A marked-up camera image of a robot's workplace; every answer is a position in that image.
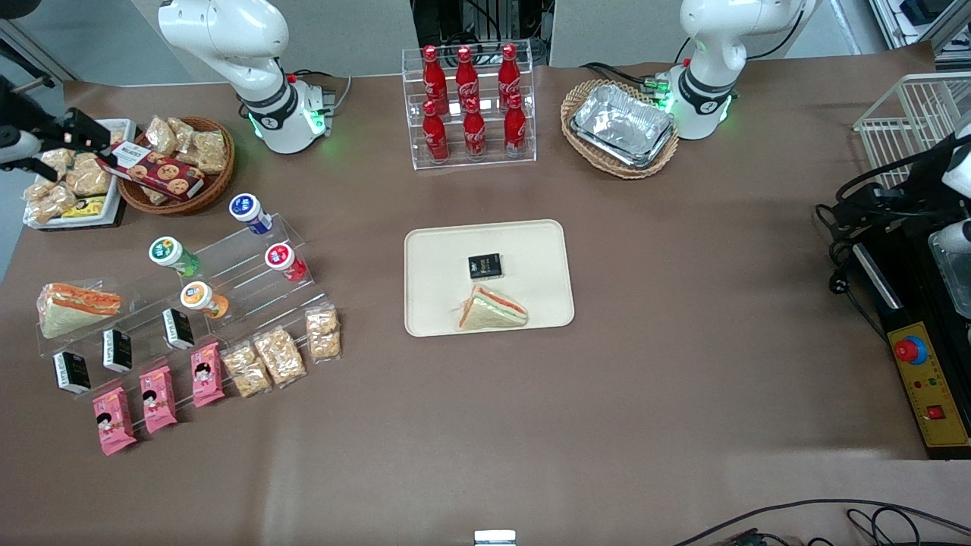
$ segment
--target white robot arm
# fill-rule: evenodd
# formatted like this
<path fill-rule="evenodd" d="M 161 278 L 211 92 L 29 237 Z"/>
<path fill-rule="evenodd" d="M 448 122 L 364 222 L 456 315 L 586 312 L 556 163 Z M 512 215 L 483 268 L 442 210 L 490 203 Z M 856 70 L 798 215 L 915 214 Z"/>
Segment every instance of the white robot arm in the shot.
<path fill-rule="evenodd" d="M 668 73 L 671 114 L 682 138 L 715 131 L 748 57 L 740 38 L 791 28 L 809 18 L 817 0 L 684 0 L 681 25 L 694 40 L 690 64 Z"/>
<path fill-rule="evenodd" d="M 268 147 L 293 154 L 326 129 L 319 86 L 288 81 L 283 14 L 266 0 L 165 0 L 158 25 L 170 44 L 213 67 L 236 89 Z"/>

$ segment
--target white wire basket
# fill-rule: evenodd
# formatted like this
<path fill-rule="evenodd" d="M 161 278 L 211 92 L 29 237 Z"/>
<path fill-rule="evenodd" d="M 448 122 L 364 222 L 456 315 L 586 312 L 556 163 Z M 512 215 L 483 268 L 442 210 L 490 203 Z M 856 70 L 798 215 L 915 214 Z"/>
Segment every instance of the white wire basket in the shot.
<path fill-rule="evenodd" d="M 929 150 L 971 120 L 971 72 L 904 76 L 854 123 L 870 166 Z M 884 188 L 907 180 L 910 166 L 880 175 Z"/>

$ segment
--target brown table surface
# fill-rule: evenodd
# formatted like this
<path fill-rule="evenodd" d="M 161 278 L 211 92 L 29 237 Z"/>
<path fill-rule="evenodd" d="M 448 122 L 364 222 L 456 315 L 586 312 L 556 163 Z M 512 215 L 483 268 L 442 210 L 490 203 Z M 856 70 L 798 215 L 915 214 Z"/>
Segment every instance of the brown table surface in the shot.
<path fill-rule="evenodd" d="M 90 407 L 37 356 L 40 286 L 131 281 L 153 271 L 155 237 L 199 248 L 240 225 L 227 194 L 192 218 L 25 229 L 0 289 L 0 542 L 470 544 L 474 529 L 511 528 L 523 545 L 666 544 L 814 496 L 967 522 L 971 462 L 924 460 L 886 348 L 826 289 L 827 241 L 811 220 L 864 168 L 852 122 L 901 76 L 932 70 L 926 47 L 753 62 L 718 132 L 634 183 L 594 170 L 560 134 L 560 100 L 591 76 L 580 69 L 537 70 L 535 164 L 428 173 L 412 169 L 394 77 L 356 80 L 333 136 L 293 156 L 256 140 L 226 85 L 69 85 L 68 103 L 95 117 L 225 123 L 233 189 L 310 241 L 345 356 L 106 458 Z M 566 234 L 572 324 L 405 332 L 409 231 L 545 218 Z M 838 507 L 750 523 L 858 540 Z"/>

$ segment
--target sandwich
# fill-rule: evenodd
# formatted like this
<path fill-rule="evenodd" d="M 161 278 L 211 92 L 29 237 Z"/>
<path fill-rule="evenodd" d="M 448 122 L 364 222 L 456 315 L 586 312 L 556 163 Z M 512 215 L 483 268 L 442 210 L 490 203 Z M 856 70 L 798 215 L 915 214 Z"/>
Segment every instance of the sandwich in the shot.
<path fill-rule="evenodd" d="M 515 301 L 483 285 L 475 285 L 472 295 L 465 300 L 458 328 L 514 328 L 526 324 L 527 320 L 526 310 Z"/>

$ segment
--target bottle cap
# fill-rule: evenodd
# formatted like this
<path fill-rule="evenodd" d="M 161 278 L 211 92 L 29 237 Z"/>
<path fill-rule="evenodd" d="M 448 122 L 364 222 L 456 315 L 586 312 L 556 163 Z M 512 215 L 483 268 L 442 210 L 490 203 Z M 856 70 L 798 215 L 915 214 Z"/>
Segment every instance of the bottle cap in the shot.
<path fill-rule="evenodd" d="M 296 260 L 296 254 L 287 243 L 279 243 L 266 249 L 263 258 L 270 269 L 286 271 Z"/>
<path fill-rule="evenodd" d="M 262 207 L 252 193 L 240 193 L 229 202 L 229 214 L 240 222 L 249 222 L 259 216 Z"/>
<path fill-rule="evenodd" d="M 180 300 L 185 307 L 193 311 L 205 309 L 213 300 L 213 289 L 206 283 L 195 281 L 185 285 Z"/>
<path fill-rule="evenodd" d="M 182 243 L 172 237 L 159 237 L 149 247 L 149 258 L 158 265 L 168 267 L 182 257 Z"/>

